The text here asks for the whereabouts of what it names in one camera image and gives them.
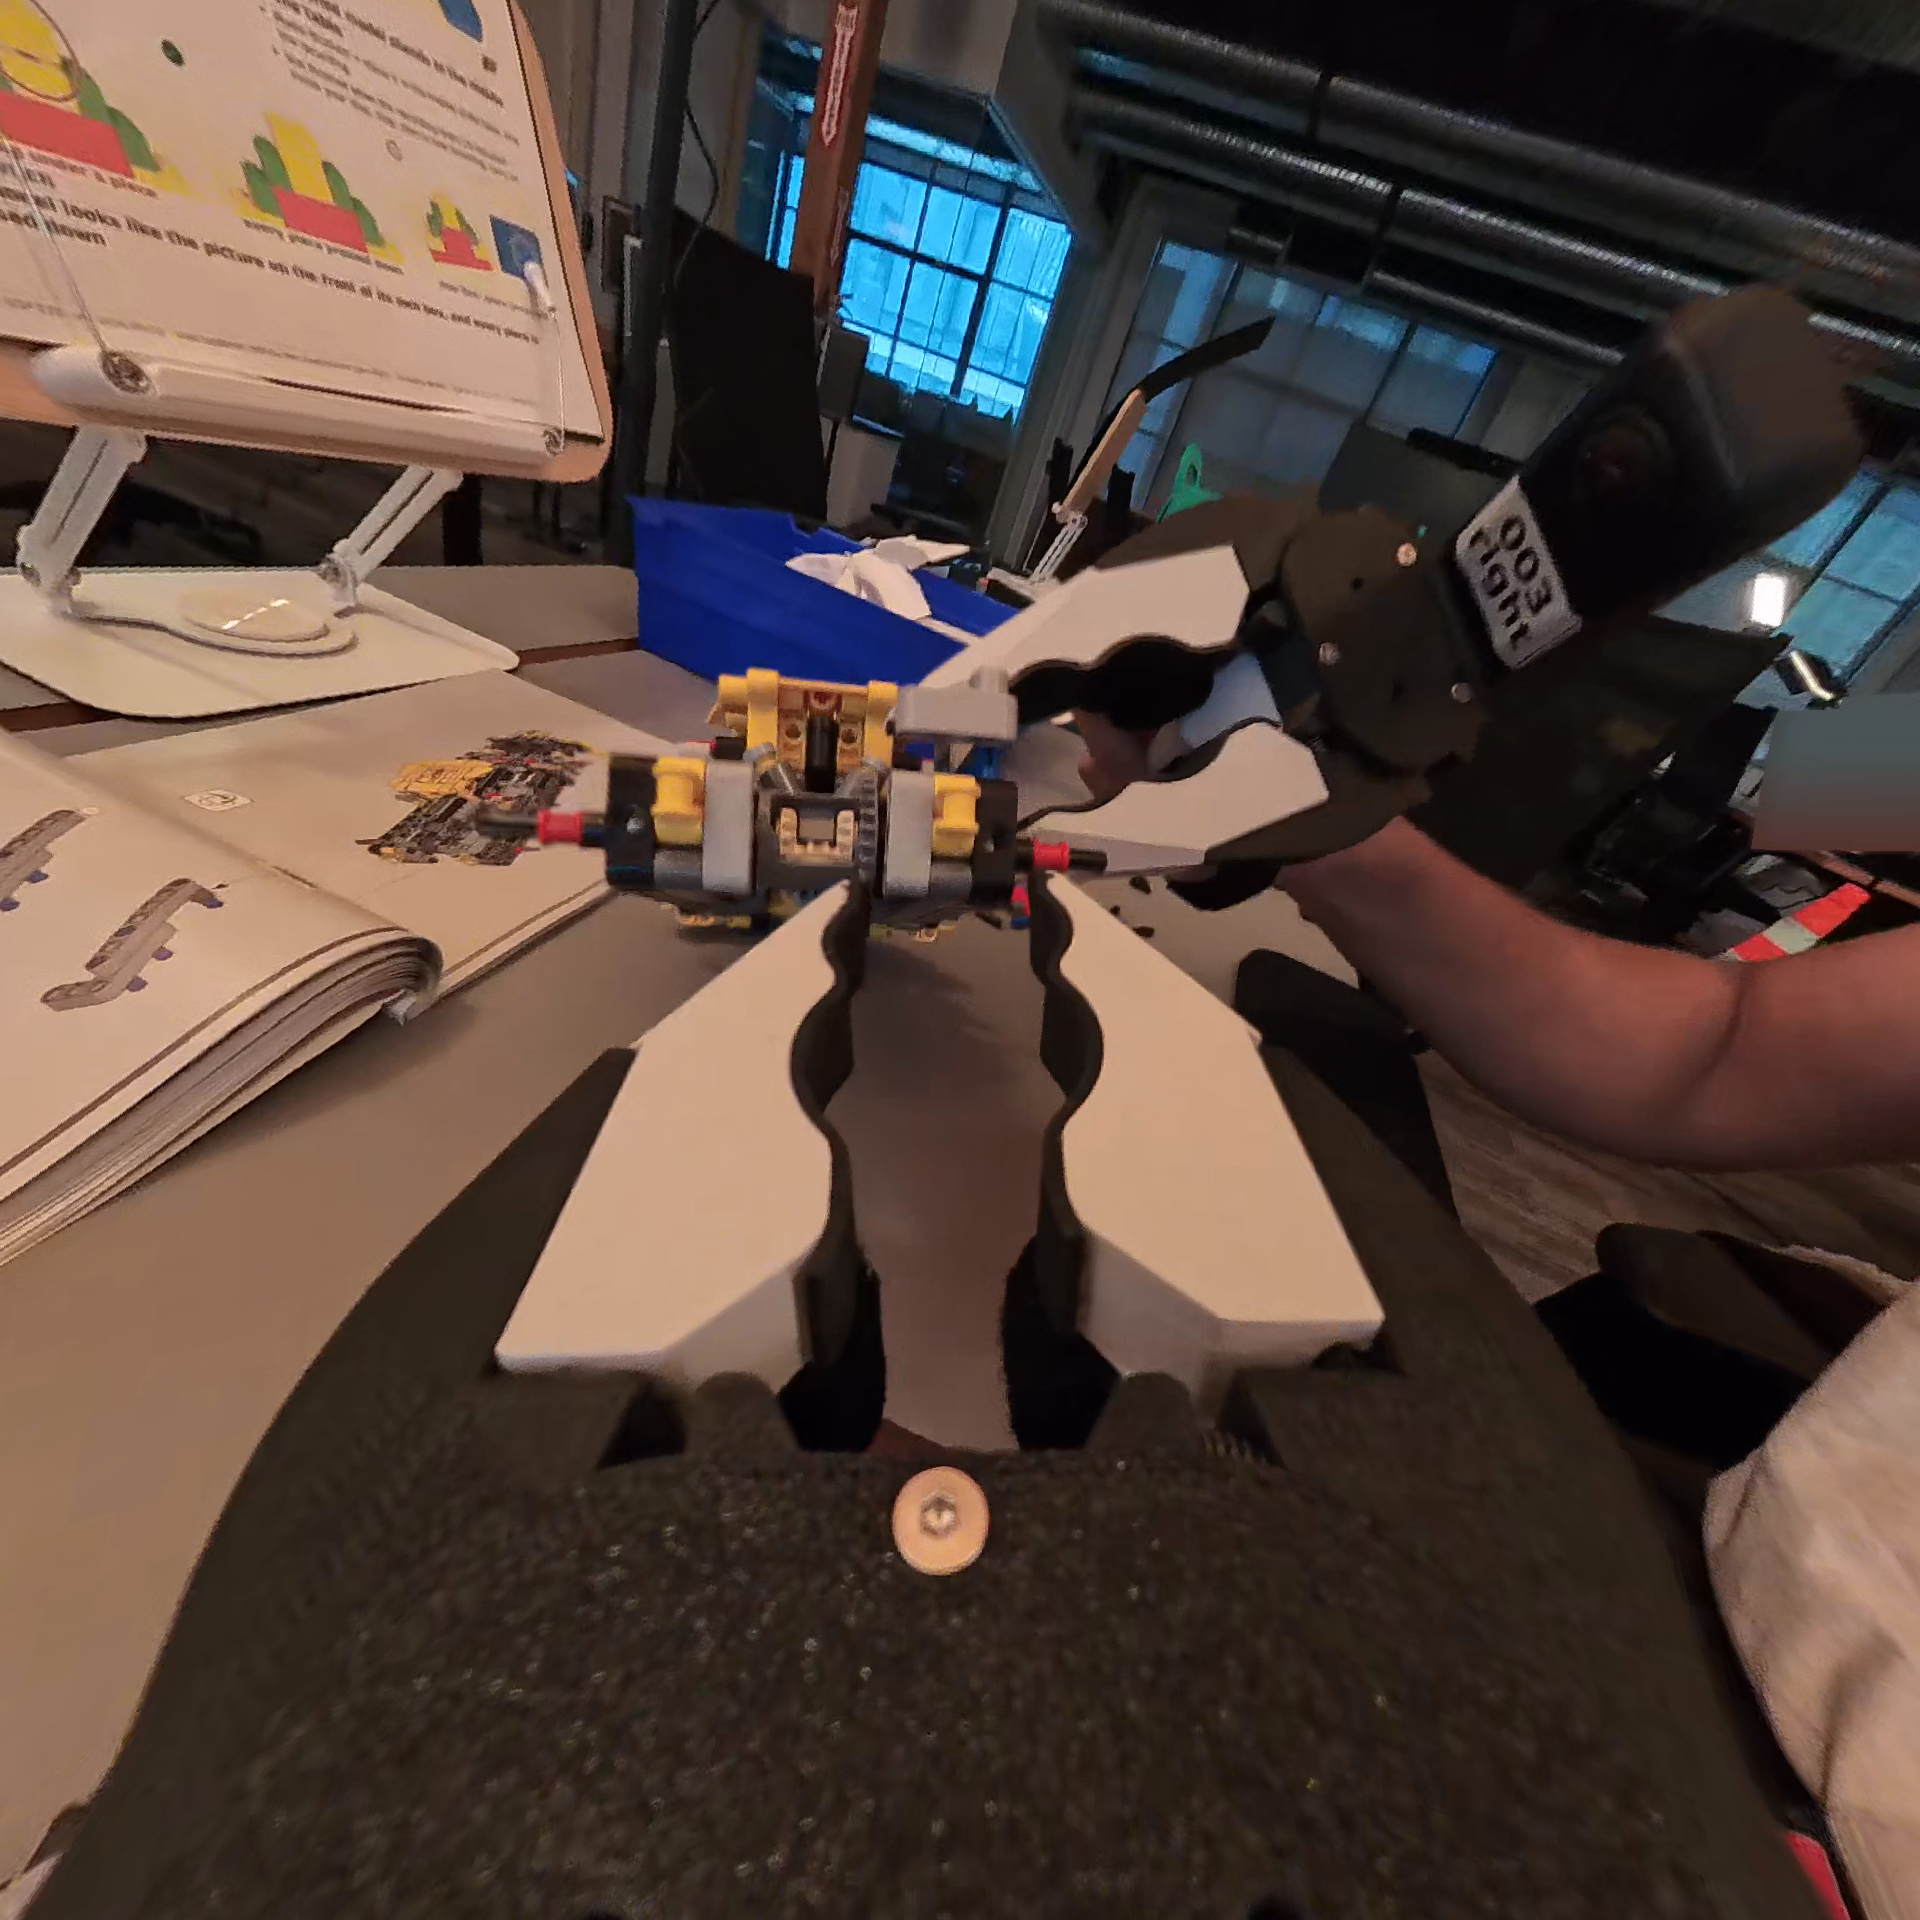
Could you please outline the printed instruction sheet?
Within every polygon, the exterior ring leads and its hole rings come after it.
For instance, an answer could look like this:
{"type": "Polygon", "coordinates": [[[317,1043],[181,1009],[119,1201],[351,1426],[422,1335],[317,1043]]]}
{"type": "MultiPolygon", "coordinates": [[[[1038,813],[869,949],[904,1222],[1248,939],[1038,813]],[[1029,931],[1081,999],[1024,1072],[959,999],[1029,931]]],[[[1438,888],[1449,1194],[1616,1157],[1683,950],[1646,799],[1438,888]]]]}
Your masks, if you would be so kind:
{"type": "Polygon", "coordinates": [[[609,381],[522,3],[2,3],[6,350],[467,416],[593,469],[609,381]]]}

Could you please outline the partly built yellow toy car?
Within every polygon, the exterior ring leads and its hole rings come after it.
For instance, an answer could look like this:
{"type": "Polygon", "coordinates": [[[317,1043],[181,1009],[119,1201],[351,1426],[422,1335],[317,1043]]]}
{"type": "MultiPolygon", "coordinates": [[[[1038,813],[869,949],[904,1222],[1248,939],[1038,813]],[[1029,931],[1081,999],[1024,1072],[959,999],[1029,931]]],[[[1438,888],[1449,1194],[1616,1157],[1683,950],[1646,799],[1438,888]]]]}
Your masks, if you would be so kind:
{"type": "Polygon", "coordinates": [[[479,829],[597,850],[609,886],[702,927],[769,930],[849,885],[875,927],[927,939],[970,914],[1024,925],[1035,875],[1105,873],[1026,835],[1000,777],[1016,739],[898,739],[898,689],[770,666],[723,677],[707,742],[614,755],[600,808],[513,801],[483,808],[479,829]]]}

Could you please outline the person's right forearm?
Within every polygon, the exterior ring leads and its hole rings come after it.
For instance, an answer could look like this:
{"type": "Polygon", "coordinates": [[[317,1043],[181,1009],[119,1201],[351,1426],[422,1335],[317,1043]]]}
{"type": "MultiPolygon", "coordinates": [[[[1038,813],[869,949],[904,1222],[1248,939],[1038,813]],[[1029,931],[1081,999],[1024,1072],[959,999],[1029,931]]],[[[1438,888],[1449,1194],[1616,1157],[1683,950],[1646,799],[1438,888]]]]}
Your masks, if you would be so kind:
{"type": "Polygon", "coordinates": [[[1408,823],[1280,888],[1528,1123],[1651,1166],[1915,1163],[1918,930],[1767,961],[1566,925],[1408,823]]]}

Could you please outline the white stand base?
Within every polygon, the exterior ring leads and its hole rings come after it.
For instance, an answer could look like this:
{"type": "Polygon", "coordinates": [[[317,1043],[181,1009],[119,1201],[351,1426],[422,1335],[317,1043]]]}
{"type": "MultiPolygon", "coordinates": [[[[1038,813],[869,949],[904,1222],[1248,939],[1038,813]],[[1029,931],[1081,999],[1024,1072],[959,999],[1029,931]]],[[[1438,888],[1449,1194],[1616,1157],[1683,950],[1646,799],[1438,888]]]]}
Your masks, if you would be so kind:
{"type": "Polygon", "coordinates": [[[1120,454],[1138,432],[1152,400],[1256,351],[1272,329],[1274,319],[1267,318],[1216,335],[1152,367],[1120,398],[1094,449],[1071,470],[1069,483],[1048,505],[1051,538],[1024,575],[1034,589],[1054,583],[1074,544],[1086,533],[1089,519],[1097,499],[1110,495],[1120,454]]]}

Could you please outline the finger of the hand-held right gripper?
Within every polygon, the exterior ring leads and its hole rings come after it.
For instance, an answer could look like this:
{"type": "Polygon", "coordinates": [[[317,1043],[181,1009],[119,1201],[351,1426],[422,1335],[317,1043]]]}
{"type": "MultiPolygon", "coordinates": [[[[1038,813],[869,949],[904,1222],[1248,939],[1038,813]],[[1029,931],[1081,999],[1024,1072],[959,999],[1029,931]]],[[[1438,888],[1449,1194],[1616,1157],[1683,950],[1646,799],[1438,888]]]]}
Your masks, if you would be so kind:
{"type": "Polygon", "coordinates": [[[951,685],[990,677],[1019,705],[1095,705],[1097,677],[1135,646],[1213,664],[1238,641],[1254,585],[1230,544],[1091,567],[973,639],[951,685]]]}
{"type": "Polygon", "coordinates": [[[1097,857],[1112,878],[1193,875],[1248,832],[1329,799],[1313,749],[1280,723],[1259,661],[1238,655],[1201,705],[1171,720],[1201,749],[1186,779],[1142,782],[1106,805],[1046,807],[1026,835],[1097,857]]]}

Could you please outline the black board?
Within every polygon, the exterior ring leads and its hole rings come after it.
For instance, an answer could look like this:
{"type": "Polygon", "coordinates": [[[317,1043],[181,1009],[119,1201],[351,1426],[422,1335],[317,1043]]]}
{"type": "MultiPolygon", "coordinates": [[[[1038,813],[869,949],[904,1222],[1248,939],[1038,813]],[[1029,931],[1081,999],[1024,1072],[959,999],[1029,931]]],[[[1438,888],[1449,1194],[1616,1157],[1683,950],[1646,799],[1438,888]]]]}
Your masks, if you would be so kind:
{"type": "Polygon", "coordinates": [[[677,207],[664,339],[667,494],[824,521],[829,459],[810,279],[677,207]]]}

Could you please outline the orange traffic cone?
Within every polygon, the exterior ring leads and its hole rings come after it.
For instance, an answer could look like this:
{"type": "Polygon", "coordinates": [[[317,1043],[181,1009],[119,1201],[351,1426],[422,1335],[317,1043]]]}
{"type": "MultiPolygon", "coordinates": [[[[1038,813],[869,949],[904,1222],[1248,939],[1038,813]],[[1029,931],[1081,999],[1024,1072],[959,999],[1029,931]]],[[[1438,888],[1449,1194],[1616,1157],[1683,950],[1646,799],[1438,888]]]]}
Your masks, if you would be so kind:
{"type": "Polygon", "coordinates": [[[1776,958],[1809,953],[1831,939],[1833,931],[1871,904],[1872,897],[1874,894],[1871,886],[1845,879],[1830,894],[1811,897],[1786,911],[1775,923],[1751,931],[1728,949],[1722,960],[1763,965],[1776,958]]]}

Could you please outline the blue plastic bin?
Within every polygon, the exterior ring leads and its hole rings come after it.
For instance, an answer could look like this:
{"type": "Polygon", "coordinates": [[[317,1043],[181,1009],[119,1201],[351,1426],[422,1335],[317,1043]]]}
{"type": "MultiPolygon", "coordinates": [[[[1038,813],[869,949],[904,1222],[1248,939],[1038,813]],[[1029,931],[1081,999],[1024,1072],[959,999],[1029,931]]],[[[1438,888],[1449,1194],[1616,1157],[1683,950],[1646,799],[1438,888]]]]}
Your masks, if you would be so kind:
{"type": "Polygon", "coordinates": [[[779,511],[659,495],[630,495],[630,509],[638,645],[710,680],[770,666],[797,680],[913,682],[1016,615],[943,570],[920,574],[930,621],[861,601],[792,567],[857,544],[779,511]]]}

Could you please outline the open instruction booklet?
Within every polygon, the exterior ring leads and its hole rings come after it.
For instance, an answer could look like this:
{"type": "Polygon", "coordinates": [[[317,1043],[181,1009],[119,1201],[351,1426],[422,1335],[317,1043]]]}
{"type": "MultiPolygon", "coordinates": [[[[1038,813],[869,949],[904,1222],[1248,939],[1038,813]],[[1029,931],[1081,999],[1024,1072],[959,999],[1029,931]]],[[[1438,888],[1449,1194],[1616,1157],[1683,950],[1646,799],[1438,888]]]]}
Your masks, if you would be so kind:
{"type": "Polygon", "coordinates": [[[2,1259],[378,1014],[609,897],[475,829],[675,745],[506,672],[56,755],[2,747],[2,1259]]]}

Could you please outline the crumpled white paper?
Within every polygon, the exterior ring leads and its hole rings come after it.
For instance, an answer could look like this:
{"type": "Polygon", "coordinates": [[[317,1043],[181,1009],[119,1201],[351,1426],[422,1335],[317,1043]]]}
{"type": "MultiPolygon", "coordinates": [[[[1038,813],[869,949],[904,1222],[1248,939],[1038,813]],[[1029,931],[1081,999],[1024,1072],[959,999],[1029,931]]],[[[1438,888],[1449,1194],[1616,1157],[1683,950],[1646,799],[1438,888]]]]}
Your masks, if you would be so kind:
{"type": "Polygon", "coordinates": [[[921,585],[921,570],[945,567],[968,552],[970,549],[959,542],[891,535],[840,552],[799,552],[784,567],[897,617],[927,623],[933,618],[933,609],[921,585]]]}

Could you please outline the wooden document stand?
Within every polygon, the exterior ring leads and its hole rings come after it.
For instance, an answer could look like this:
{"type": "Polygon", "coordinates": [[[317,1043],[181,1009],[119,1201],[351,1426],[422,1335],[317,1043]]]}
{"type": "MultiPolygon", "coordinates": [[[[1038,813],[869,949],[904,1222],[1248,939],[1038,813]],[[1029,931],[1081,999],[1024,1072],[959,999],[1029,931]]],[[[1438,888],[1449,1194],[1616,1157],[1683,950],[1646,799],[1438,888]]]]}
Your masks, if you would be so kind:
{"type": "Polygon", "coordinates": [[[170,367],[154,385],[151,373],[121,351],[86,346],[2,350],[2,363],[6,418],[72,432],[6,565],[6,666],[72,704],[126,718],[258,713],[513,669],[509,646],[363,589],[467,475],[583,482],[603,470],[614,440],[609,432],[593,469],[554,459],[506,465],[487,461],[506,433],[467,416],[207,367],[170,367]],[[83,545],[155,440],[383,464],[398,475],[311,567],[87,575],[83,545]]]}

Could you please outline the grey angled toy beam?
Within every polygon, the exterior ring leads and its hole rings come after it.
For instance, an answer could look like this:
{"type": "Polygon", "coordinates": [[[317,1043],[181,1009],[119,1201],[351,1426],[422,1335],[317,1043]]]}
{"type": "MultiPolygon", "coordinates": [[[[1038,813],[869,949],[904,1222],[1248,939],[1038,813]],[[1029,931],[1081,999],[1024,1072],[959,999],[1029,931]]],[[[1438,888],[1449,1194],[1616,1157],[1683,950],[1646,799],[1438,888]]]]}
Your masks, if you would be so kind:
{"type": "Polygon", "coordinates": [[[968,679],[904,685],[897,699],[897,737],[933,742],[1009,745],[1019,734],[1018,697],[1006,672],[978,666],[968,679]]]}

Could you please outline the person's right hand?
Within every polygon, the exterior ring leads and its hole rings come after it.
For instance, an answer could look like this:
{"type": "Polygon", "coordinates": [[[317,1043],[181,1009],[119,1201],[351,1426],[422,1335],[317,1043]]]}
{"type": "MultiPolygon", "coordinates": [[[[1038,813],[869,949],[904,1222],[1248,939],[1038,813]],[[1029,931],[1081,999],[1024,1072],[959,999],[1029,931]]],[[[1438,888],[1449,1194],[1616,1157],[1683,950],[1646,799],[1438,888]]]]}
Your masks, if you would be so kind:
{"type": "Polygon", "coordinates": [[[1106,805],[1142,782],[1186,779],[1202,763],[1201,749],[1175,721],[1135,728],[1106,713],[1077,709],[1073,728],[1081,739],[1080,779],[1094,805],[1106,805]]]}

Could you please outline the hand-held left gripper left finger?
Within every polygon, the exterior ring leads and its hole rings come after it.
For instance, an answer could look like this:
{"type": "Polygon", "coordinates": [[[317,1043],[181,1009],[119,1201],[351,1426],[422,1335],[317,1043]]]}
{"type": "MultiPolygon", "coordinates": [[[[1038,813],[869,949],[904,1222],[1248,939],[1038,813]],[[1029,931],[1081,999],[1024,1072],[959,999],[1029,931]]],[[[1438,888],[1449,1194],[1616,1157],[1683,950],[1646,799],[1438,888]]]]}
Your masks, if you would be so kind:
{"type": "Polygon", "coordinates": [[[863,1255],[829,1110],[869,930],[869,890],[842,879],[634,1043],[503,1370],[783,1386],[845,1358],[863,1255]]]}

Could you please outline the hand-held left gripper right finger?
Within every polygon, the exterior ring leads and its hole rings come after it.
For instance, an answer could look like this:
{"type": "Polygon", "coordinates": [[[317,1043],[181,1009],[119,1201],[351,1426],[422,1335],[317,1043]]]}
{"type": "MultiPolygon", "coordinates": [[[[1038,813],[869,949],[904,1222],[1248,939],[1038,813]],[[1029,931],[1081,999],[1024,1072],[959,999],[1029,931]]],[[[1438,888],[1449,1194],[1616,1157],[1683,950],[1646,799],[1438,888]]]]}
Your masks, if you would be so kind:
{"type": "Polygon", "coordinates": [[[1254,1025],[1074,879],[1029,882],[1046,1135],[1048,1326],[1118,1373],[1235,1379],[1367,1345],[1374,1283],[1254,1025]]]}

